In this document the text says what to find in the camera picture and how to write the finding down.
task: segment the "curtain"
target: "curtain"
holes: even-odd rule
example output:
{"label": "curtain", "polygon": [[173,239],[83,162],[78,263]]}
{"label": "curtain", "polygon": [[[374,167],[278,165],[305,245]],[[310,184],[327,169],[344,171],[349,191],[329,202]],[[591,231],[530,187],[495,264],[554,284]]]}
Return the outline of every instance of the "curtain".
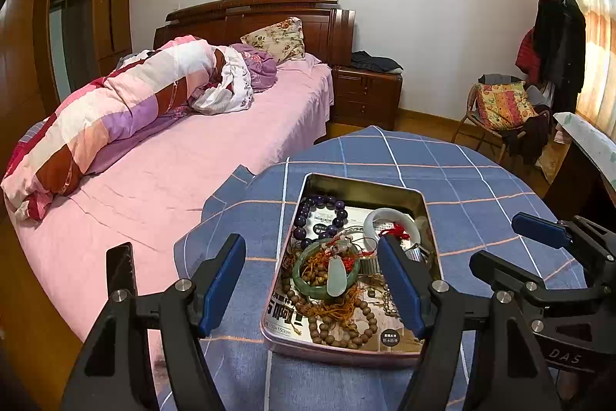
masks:
{"label": "curtain", "polygon": [[616,140],[616,0],[576,0],[586,18],[586,69],[577,113]]}

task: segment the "striped comforter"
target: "striped comforter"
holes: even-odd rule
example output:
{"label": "striped comforter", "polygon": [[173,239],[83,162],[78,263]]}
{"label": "striped comforter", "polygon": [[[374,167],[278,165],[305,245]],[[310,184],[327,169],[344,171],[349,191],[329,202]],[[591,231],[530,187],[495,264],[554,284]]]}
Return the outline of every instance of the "striped comforter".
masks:
{"label": "striped comforter", "polygon": [[97,153],[186,106],[216,68],[215,47],[191,35],[72,93],[13,152],[1,186],[18,219],[41,220],[56,194],[79,184]]}

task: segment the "amethyst bead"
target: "amethyst bead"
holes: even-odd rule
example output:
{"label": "amethyst bead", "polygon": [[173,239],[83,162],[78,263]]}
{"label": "amethyst bead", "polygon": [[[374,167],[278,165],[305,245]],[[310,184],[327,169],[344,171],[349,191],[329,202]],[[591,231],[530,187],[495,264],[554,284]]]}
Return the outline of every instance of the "amethyst bead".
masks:
{"label": "amethyst bead", "polygon": [[306,229],[301,226],[296,227],[293,231],[293,237],[298,241],[303,241],[306,238]]}

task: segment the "wooden headboard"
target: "wooden headboard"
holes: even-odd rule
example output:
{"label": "wooden headboard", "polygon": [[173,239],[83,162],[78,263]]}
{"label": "wooden headboard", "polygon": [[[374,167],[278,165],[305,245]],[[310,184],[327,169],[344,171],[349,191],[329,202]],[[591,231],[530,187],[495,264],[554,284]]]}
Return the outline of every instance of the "wooden headboard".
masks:
{"label": "wooden headboard", "polygon": [[289,16],[302,21],[306,51],[334,65],[348,65],[355,12],[341,10],[338,0],[221,0],[169,13],[156,29],[154,47],[191,34],[210,44],[229,45],[254,30]]}

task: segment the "bed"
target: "bed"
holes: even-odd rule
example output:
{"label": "bed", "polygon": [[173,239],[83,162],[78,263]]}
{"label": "bed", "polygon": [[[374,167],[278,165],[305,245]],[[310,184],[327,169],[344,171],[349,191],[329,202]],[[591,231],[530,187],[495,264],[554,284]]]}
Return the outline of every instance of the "bed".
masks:
{"label": "bed", "polygon": [[222,0],[173,12],[156,30],[155,48],[187,34],[228,45],[288,16],[302,20],[306,52],[323,63],[280,70],[248,110],[181,119],[56,197],[40,223],[16,221],[9,210],[32,270],[82,340],[107,300],[107,249],[132,242],[139,294],[163,290],[177,278],[174,243],[238,165],[258,174],[325,134],[328,65],[350,62],[354,12],[338,0]]}

